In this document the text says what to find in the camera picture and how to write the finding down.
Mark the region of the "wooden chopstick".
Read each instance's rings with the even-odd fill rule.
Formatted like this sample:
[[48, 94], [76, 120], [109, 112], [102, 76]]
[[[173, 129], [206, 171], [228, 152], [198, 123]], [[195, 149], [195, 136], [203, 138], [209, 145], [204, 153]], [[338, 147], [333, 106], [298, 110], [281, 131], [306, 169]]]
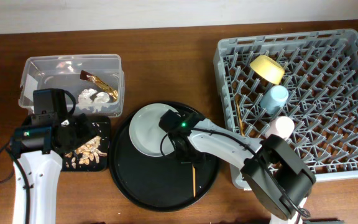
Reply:
[[193, 191], [193, 197], [196, 197], [196, 169], [194, 165], [191, 166], [192, 168], [192, 191]]
[[239, 107], [239, 102], [238, 101], [235, 101], [235, 102], [236, 102], [237, 120], [238, 120], [240, 134], [242, 136], [245, 136], [244, 126], [243, 126], [243, 122], [242, 122], [242, 118], [241, 118], [241, 110], [240, 110], [240, 107]]

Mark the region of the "yellow bowl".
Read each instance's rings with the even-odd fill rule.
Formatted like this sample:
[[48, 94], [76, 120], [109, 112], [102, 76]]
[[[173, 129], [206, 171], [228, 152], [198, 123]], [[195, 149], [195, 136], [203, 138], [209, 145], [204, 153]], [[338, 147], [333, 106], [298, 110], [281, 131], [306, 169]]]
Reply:
[[259, 55], [250, 63], [250, 67], [263, 79], [275, 85], [280, 84], [285, 73], [279, 63], [266, 55]]

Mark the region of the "gold foil snack wrapper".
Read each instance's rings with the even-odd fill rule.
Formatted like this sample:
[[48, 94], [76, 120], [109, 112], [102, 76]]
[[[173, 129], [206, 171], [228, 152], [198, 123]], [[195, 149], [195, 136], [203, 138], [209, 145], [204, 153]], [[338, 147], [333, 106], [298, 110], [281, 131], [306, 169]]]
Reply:
[[94, 83], [96, 86], [98, 86], [104, 92], [106, 92], [109, 96], [111, 96], [113, 98], [113, 101], [116, 101], [118, 99], [118, 96], [119, 96], [118, 91], [116, 89], [114, 89], [113, 87], [109, 86], [104, 81], [102, 81], [102, 79], [100, 79], [96, 75], [93, 75], [89, 72], [82, 70], [80, 72], [80, 79], [87, 81], [87, 82]]

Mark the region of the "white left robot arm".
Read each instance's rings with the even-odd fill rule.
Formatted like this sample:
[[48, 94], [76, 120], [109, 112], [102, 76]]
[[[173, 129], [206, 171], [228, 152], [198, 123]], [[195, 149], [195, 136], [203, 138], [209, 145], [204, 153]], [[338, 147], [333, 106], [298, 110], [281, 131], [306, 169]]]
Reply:
[[65, 154], [97, 132], [85, 114], [74, 116], [62, 89], [33, 92], [34, 113], [14, 130], [9, 141], [16, 192], [13, 223], [55, 223], [58, 179]]

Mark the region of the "grey round plate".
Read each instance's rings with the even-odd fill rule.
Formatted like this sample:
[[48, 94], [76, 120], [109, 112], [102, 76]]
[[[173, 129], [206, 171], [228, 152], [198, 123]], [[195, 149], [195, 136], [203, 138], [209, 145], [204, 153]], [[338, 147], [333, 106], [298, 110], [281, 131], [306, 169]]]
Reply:
[[153, 103], [141, 108], [131, 119], [129, 136], [132, 144], [142, 154], [150, 157], [162, 157], [160, 143], [166, 132], [158, 124], [168, 111], [177, 110], [163, 103]]

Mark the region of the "pink plastic cup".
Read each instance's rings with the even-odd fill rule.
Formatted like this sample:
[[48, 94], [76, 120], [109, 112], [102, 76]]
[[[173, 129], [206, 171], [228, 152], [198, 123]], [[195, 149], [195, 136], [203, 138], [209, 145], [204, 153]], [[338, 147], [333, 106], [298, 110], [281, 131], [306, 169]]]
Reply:
[[278, 116], [269, 123], [269, 128], [266, 130], [264, 136], [268, 138], [274, 134], [287, 140], [295, 129], [295, 124], [291, 118], [287, 116]]

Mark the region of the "white paper napkin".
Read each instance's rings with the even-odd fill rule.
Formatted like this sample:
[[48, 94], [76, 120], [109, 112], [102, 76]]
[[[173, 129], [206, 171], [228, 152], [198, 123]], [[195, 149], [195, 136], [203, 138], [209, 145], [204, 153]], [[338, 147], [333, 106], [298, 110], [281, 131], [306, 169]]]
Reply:
[[89, 88], [83, 90], [78, 96], [77, 107], [80, 110], [90, 110], [92, 113], [100, 113], [102, 104], [108, 103], [110, 96], [106, 92], [98, 92], [95, 89]]

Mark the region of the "blue plastic cup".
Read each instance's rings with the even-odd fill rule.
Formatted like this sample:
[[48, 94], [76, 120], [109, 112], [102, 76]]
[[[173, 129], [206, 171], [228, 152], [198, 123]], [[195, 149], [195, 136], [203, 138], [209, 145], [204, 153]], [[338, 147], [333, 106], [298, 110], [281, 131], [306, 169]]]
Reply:
[[275, 85], [262, 97], [260, 106], [270, 115], [283, 108], [289, 97], [288, 90], [281, 85]]

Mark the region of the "peanut shells and rice scraps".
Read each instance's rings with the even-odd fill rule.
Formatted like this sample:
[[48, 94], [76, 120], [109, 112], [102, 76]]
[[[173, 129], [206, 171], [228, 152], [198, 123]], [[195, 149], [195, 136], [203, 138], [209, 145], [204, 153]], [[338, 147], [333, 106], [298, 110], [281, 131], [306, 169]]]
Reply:
[[93, 127], [97, 135], [75, 151], [64, 155], [62, 171], [98, 172], [105, 170], [108, 163], [110, 124], [94, 122]]

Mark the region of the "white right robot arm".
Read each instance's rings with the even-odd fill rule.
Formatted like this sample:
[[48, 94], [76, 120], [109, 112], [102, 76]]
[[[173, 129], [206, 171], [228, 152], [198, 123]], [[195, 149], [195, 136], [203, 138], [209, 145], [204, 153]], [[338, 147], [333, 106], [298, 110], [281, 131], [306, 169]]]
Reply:
[[194, 161], [196, 154], [203, 152], [238, 168], [272, 215], [282, 220], [296, 214], [310, 217], [301, 202], [310, 195], [316, 177], [280, 136], [272, 134], [267, 139], [241, 136], [198, 113], [168, 110], [157, 121], [184, 158]]

